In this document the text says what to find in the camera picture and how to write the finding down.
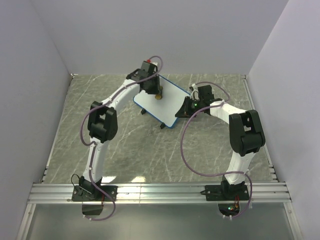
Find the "yellow black whiteboard eraser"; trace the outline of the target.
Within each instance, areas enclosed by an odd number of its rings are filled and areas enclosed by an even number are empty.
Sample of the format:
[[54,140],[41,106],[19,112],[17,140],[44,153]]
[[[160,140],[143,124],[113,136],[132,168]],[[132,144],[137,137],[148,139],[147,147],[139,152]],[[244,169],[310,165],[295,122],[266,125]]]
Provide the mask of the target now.
[[160,86],[158,93],[155,95],[155,99],[156,100],[161,100],[162,98],[163,98],[163,87]]

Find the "blue framed whiteboard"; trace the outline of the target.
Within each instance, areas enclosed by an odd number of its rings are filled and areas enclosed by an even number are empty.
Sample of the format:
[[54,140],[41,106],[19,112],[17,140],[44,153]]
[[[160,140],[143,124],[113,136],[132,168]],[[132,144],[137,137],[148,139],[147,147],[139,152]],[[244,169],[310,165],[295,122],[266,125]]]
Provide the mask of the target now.
[[163,76],[159,76],[163,87],[162,98],[141,91],[133,98],[133,102],[156,118],[162,126],[173,128],[178,118],[175,116],[182,107],[185,97],[190,94]]

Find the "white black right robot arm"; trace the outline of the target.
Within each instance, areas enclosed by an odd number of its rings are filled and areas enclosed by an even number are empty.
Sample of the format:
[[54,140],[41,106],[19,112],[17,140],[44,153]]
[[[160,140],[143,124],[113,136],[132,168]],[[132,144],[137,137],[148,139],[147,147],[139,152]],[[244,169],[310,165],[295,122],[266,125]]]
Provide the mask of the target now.
[[205,192],[221,200],[249,200],[250,193],[245,185],[248,167],[266,143],[260,116],[256,110],[244,110],[228,104],[221,98],[210,100],[194,100],[187,96],[175,116],[188,118],[188,124],[199,113],[206,113],[216,117],[229,127],[229,142],[232,148],[231,160],[224,173],[205,174],[192,169],[187,163],[183,153],[183,139],[186,130],[183,130],[180,140],[180,154],[185,165],[195,174],[204,177],[222,176],[222,181],[217,190],[205,188]]

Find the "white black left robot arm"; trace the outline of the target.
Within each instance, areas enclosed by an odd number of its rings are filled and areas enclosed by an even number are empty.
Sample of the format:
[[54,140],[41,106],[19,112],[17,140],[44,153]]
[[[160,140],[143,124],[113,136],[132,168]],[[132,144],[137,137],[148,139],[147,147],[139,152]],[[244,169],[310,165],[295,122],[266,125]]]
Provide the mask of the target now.
[[158,71],[146,72],[136,69],[126,76],[123,84],[108,98],[101,102],[94,101],[91,104],[89,112],[84,117],[88,119],[89,142],[84,140],[84,122],[81,123],[80,140],[89,147],[89,156],[78,184],[89,201],[96,201],[101,194],[105,193],[101,188],[102,168],[108,144],[118,131],[118,111],[141,91],[151,95],[162,93]]

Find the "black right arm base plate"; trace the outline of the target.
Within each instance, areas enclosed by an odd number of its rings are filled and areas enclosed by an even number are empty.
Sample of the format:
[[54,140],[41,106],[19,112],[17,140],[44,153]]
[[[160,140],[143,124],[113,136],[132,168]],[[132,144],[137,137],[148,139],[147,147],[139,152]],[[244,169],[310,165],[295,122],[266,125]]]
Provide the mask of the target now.
[[206,201],[248,201],[250,198],[246,185],[205,185],[200,194]]

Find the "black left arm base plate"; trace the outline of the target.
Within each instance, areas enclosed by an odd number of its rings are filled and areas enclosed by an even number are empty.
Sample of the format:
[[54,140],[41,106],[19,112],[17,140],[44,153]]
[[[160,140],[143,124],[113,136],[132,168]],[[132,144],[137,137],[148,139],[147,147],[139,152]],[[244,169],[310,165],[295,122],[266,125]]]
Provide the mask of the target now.
[[88,191],[76,185],[73,189],[71,200],[73,202],[111,202],[117,198],[118,187],[115,185],[102,185],[100,188],[109,195],[105,196],[101,191],[96,189]]

